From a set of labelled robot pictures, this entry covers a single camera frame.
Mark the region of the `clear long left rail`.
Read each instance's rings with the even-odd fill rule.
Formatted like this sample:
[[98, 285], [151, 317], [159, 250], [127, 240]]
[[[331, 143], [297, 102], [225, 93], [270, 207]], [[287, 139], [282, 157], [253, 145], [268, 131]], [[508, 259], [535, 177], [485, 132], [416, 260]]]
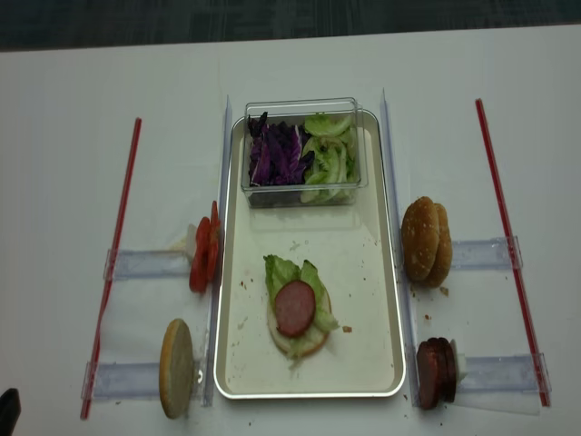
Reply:
[[231, 99], [226, 96], [226, 105], [222, 122], [222, 161], [218, 194], [218, 213], [221, 226], [217, 233], [217, 252], [215, 273], [212, 281], [211, 309], [209, 312], [208, 350], [206, 357], [206, 372], [203, 385], [203, 407], [211, 407], [214, 396], [213, 368], [216, 353], [218, 331], [219, 302], [222, 292], [222, 265], [223, 265], [223, 231], [225, 226], [226, 206], [231, 172]]

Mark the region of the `clear salad container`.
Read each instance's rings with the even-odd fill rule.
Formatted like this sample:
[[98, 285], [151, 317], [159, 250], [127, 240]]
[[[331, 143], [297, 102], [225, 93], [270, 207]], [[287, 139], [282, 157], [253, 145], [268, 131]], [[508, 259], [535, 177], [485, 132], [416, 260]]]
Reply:
[[249, 206], [354, 203], [368, 183], [363, 127], [352, 97], [246, 104], [241, 190]]

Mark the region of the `white tomato pusher block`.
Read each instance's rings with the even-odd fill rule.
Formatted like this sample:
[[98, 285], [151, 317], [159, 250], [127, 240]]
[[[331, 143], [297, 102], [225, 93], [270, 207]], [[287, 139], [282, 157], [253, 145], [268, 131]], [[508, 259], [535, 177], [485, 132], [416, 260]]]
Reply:
[[187, 228], [187, 233], [184, 238], [184, 248], [183, 252], [187, 260], [191, 263], [197, 249], [196, 242], [197, 227], [194, 224], [189, 224]]

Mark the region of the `lettuce leaf on bun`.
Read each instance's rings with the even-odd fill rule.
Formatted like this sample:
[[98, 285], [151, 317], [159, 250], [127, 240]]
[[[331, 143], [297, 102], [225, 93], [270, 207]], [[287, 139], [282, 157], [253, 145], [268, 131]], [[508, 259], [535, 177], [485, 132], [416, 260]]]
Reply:
[[[317, 308], [318, 304], [321, 302], [322, 291], [326, 289], [326, 287], [320, 279], [319, 271], [314, 264], [305, 260], [302, 265], [298, 265], [275, 254], [265, 255], [263, 260], [265, 262], [265, 284], [268, 292], [268, 302], [270, 297], [275, 300], [277, 293], [284, 285], [289, 282], [300, 280], [306, 282], [314, 291], [316, 299], [314, 320], [315, 318], [320, 318], [323, 315], [326, 315], [325, 312]], [[287, 358], [293, 361], [299, 361], [304, 357], [300, 359]]]

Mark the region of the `purple cabbage leaves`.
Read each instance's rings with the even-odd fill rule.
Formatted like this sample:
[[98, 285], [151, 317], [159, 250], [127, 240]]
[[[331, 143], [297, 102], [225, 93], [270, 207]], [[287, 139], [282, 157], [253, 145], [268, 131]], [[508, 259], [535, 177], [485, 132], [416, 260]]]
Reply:
[[269, 123], [268, 113], [247, 117], [251, 137], [250, 186], [305, 184], [304, 174], [314, 160], [314, 153], [302, 156], [310, 134], [303, 125]]

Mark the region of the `meat patty slice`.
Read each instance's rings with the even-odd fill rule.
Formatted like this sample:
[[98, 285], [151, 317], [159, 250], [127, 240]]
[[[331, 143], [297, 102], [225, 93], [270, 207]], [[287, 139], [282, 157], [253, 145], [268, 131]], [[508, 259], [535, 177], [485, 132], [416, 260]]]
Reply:
[[306, 282], [287, 283], [274, 300], [278, 332], [288, 338], [301, 336], [312, 324], [315, 309], [314, 291]]

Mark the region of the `clear rail with tomato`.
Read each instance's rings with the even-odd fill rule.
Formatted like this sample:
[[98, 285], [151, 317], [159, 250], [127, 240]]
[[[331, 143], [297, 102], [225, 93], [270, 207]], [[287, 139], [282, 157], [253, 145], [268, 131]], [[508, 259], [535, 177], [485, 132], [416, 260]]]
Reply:
[[191, 263], [180, 250], [109, 250], [103, 270], [105, 281], [187, 277]]

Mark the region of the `bun slice on left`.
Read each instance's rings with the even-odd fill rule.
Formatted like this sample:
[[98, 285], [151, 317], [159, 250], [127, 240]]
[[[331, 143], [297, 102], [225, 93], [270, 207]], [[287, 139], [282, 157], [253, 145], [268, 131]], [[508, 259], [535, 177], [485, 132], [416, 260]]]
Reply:
[[194, 360], [192, 337], [186, 322], [172, 320], [164, 334], [159, 366], [159, 393], [167, 418], [186, 413], [192, 395]]

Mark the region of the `white patty pusher block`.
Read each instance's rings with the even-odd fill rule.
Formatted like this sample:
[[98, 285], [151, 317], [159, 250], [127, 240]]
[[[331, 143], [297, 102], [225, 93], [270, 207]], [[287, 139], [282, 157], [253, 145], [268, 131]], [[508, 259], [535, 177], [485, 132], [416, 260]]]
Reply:
[[466, 356], [458, 351], [455, 340], [450, 341], [450, 346], [454, 355], [454, 363], [456, 368], [456, 385], [459, 385], [463, 379], [468, 375], [468, 364]]

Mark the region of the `bottom bun on tray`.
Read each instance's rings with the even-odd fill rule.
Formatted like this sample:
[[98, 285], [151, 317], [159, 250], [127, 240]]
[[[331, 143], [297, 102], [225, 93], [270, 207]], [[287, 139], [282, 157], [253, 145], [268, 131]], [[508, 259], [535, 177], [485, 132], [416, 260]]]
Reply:
[[310, 327], [298, 337], [284, 336], [278, 330], [278, 322], [274, 311], [274, 299], [269, 298], [267, 305], [267, 326], [276, 346], [290, 359], [300, 359], [316, 352], [327, 341], [331, 332], [339, 328], [331, 308], [330, 296], [327, 289], [322, 291], [321, 302], [317, 306], [326, 315], [315, 318]]

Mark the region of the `red right guide strip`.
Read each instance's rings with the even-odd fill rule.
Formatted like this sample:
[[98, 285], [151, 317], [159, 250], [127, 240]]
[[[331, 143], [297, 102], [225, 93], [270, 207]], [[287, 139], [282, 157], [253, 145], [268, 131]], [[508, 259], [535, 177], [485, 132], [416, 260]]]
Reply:
[[477, 98], [475, 100], [475, 106], [478, 114], [478, 122], [482, 133], [483, 144], [485, 146], [485, 151], [487, 154], [488, 166], [491, 173], [492, 182], [494, 185], [495, 195], [497, 198], [497, 206], [500, 214], [500, 219], [502, 222], [505, 238], [507, 239], [507, 250], [509, 259], [512, 264], [515, 285], [517, 288], [518, 302], [527, 335], [528, 348], [530, 350], [531, 355], [533, 356], [535, 376], [539, 388], [538, 395], [541, 406], [544, 408], [549, 408], [551, 406], [549, 379], [544, 373], [544, 363], [542, 361], [541, 352], [538, 347], [534, 323], [529, 309], [526, 286], [522, 273], [521, 265], [522, 260], [520, 257], [520, 249], [517, 247], [518, 240], [512, 230], [483, 101], [480, 98]]

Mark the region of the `red guide strip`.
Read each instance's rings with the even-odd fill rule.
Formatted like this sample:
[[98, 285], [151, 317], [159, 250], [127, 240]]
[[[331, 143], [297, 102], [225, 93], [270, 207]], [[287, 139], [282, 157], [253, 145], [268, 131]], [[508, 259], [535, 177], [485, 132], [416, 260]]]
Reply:
[[497, 198], [497, 206], [500, 214], [500, 219], [502, 222], [505, 238], [507, 239], [507, 250], [509, 259], [512, 264], [515, 285], [517, 288], [518, 302], [527, 335], [528, 348], [530, 350], [531, 355], [533, 356], [535, 376], [539, 388], [538, 395], [541, 406], [544, 408], [549, 408], [551, 406], [549, 379], [544, 373], [544, 363], [542, 361], [541, 352], [538, 347], [534, 323], [529, 309], [526, 286], [522, 273], [521, 265], [522, 260], [520, 257], [520, 249], [517, 247], [518, 240], [512, 230], [483, 101], [480, 98], [477, 98], [475, 100], [475, 106], [478, 114], [478, 122], [482, 133], [483, 144], [485, 146], [485, 151], [487, 154], [488, 166], [491, 173], [492, 182], [494, 185], [495, 195]]
[[99, 363], [100, 350], [101, 350], [101, 326], [103, 315], [109, 300], [109, 295], [112, 289], [113, 283], [113, 272], [116, 262], [117, 253], [119, 251], [119, 245], [123, 233], [123, 223], [124, 216], [126, 212], [129, 192], [131, 188], [131, 182], [133, 177], [133, 168], [135, 163], [135, 158], [137, 155], [138, 143], [140, 139], [140, 133], [142, 128], [142, 119], [137, 117], [134, 122], [133, 135], [130, 146], [130, 151], [127, 159], [127, 165], [125, 169], [125, 176], [123, 179], [123, 189], [122, 195], [119, 202], [115, 229], [113, 234], [113, 241], [108, 251], [108, 255], [104, 266], [104, 276], [103, 276], [103, 294], [100, 305], [100, 310], [97, 318], [97, 324], [95, 328], [94, 335], [94, 345], [92, 349], [91, 359], [88, 362], [88, 369], [85, 371], [84, 376], [84, 387], [82, 390], [83, 403], [80, 412], [80, 419], [82, 421], [87, 421], [90, 416], [90, 410], [92, 406], [92, 394], [95, 384], [95, 375], [97, 372], [97, 367]]

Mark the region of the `sesame bun tops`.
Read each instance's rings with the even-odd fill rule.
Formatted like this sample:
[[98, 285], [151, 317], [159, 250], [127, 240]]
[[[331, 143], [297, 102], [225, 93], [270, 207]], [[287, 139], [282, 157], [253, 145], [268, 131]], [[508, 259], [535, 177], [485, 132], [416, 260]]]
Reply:
[[427, 196], [419, 197], [404, 214], [400, 236], [408, 278], [439, 287], [448, 277], [453, 257], [446, 208]]

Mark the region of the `red left guide strip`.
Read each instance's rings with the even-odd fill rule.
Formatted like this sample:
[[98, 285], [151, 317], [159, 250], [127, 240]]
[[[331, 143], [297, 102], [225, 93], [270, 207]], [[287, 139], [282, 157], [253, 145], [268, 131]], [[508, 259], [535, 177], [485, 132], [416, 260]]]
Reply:
[[94, 335], [94, 345], [92, 349], [91, 359], [88, 362], [88, 369], [85, 371], [84, 376], [84, 387], [82, 390], [83, 403], [80, 412], [80, 419], [82, 421], [87, 421], [90, 416], [90, 410], [92, 406], [92, 394], [95, 384], [95, 375], [97, 372], [97, 367], [99, 363], [100, 350], [101, 350], [101, 326], [103, 315], [109, 300], [109, 295], [112, 289], [113, 283], [113, 272], [116, 262], [117, 253], [119, 251], [119, 245], [123, 233], [123, 223], [124, 216], [126, 212], [129, 192], [131, 188], [131, 182], [133, 177], [133, 168], [135, 163], [135, 158], [137, 155], [138, 143], [140, 139], [140, 133], [142, 128], [142, 119], [137, 117], [134, 122], [133, 135], [130, 146], [130, 151], [127, 159], [127, 165], [125, 169], [125, 176], [123, 179], [123, 189], [122, 195], [119, 202], [115, 229], [113, 234], [113, 241], [108, 251], [108, 255], [104, 266], [104, 276], [103, 276], [103, 294], [100, 305], [100, 310], [97, 318], [97, 324], [95, 328]]

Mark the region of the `green lettuce in container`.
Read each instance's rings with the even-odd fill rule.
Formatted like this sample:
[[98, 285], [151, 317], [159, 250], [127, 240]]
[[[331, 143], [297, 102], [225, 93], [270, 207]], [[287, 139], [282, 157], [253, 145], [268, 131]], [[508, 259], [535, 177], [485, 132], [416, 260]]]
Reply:
[[305, 118], [304, 128], [310, 139], [303, 147], [302, 156], [314, 153], [312, 165], [304, 174], [305, 184], [355, 183], [354, 116], [316, 113]]

